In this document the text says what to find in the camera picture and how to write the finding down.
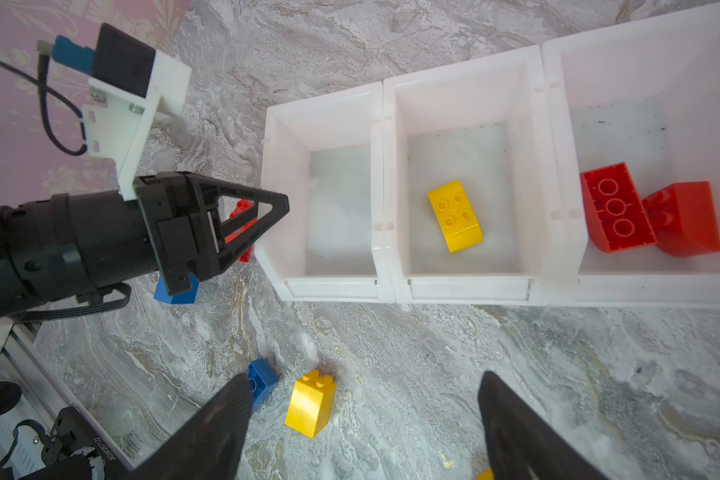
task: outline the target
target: yellow lego brick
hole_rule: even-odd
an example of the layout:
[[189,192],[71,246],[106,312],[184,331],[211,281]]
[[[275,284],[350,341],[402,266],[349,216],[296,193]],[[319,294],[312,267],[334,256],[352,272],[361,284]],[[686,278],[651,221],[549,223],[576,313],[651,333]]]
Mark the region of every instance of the yellow lego brick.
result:
[[286,425],[314,438],[328,424],[334,393],[336,382],[328,375],[320,376],[317,370],[296,380]]
[[432,190],[427,197],[449,252],[453,254],[483,241],[483,231],[458,180]]
[[489,468],[485,472],[482,472],[475,480],[494,480],[494,471]]

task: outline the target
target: white storage bin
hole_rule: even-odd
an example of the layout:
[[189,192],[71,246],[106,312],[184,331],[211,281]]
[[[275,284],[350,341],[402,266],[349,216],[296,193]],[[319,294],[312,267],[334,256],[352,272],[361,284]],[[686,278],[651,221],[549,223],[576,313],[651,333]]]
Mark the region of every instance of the white storage bin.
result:
[[[566,233],[538,46],[384,80],[397,302],[546,304]],[[459,180],[483,242],[448,252],[427,193]]]
[[381,83],[267,109],[262,188],[288,195],[290,212],[254,253],[281,299],[394,302],[381,118]]
[[720,3],[546,42],[550,118],[571,245],[557,302],[720,306],[720,254],[588,243],[579,172],[626,162],[641,198],[708,180],[720,229]]

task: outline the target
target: blue connector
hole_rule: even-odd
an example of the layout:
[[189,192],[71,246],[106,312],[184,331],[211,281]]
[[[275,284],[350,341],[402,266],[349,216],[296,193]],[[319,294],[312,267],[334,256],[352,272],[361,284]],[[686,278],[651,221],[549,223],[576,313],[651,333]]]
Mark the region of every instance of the blue connector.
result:
[[269,369],[264,359],[253,360],[246,370],[248,375],[248,383],[253,393],[253,411],[255,412],[264,400],[272,393],[277,384],[277,377]]
[[161,277],[157,282],[154,299],[171,305],[191,305],[197,297],[197,288],[200,286],[200,282],[197,281],[193,274],[190,274],[190,283],[192,283],[192,290],[171,296],[168,295],[166,284],[163,282],[163,277]]
[[96,54],[96,51],[92,48],[81,47],[67,37],[59,35],[56,37],[54,50],[50,56],[54,62],[67,65],[67,67],[86,75],[91,75],[94,71],[94,54]]

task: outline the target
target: duplo block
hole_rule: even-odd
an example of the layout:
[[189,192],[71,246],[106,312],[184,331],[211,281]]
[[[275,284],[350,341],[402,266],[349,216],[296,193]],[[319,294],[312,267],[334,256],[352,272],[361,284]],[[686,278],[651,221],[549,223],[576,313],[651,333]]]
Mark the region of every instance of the duplo block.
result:
[[483,241],[478,219],[458,180],[432,190],[427,197],[438,218],[448,252],[453,254]]
[[336,382],[330,376],[320,376],[312,370],[296,380],[286,425],[297,432],[314,438],[328,424],[336,393]]
[[586,229],[606,254],[656,244],[656,236],[626,164],[581,174]]
[[190,283],[192,283],[192,290],[171,296],[168,295],[166,284],[163,282],[163,277],[161,277],[160,280],[157,281],[154,299],[171,305],[191,305],[195,302],[195,298],[197,298],[197,289],[200,287],[200,282],[193,274],[190,274]]
[[253,394],[253,411],[255,412],[264,400],[272,393],[277,384],[275,373],[269,368],[264,359],[253,360],[246,370],[248,383]]
[[710,182],[672,184],[643,199],[656,245],[673,256],[720,252]]
[[[234,218],[234,217],[240,215],[242,212],[248,210],[248,209],[249,209],[250,207],[252,207],[252,206],[253,206],[253,202],[251,202],[250,200],[240,200],[239,202],[237,202],[237,205],[235,206],[235,211],[233,211],[232,213],[230,213],[230,218]],[[241,226],[239,232],[235,232],[234,234],[228,235],[228,236],[224,239],[224,241],[225,241],[226,243],[231,242],[231,241],[234,240],[238,235],[240,235],[242,232],[248,230],[251,225],[255,224],[255,223],[256,223],[256,220],[258,220],[258,219],[257,219],[257,218],[254,218],[253,220],[251,220],[251,221],[248,222],[247,224]],[[246,252],[245,252],[243,255],[240,255],[240,258],[238,258],[237,261],[240,262],[241,264],[247,264],[247,263],[249,263],[249,262],[250,262],[250,259],[251,259],[251,252],[253,252],[253,247],[252,247],[252,246],[249,247],[249,249],[246,250]]]

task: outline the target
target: marble floor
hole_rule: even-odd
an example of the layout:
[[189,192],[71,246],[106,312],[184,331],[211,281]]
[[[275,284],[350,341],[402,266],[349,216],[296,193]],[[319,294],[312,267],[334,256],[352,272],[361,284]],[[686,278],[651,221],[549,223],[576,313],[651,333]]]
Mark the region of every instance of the marble floor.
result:
[[[155,124],[141,173],[257,185],[269,105],[700,3],[196,0],[176,40],[189,100]],[[135,463],[264,357],[281,385],[251,420],[243,479],[474,478],[484,370],[610,478],[720,478],[720,311],[287,303],[255,261],[194,306],[155,302],[156,282],[35,343]],[[338,388],[310,440],[283,423],[315,368]]]

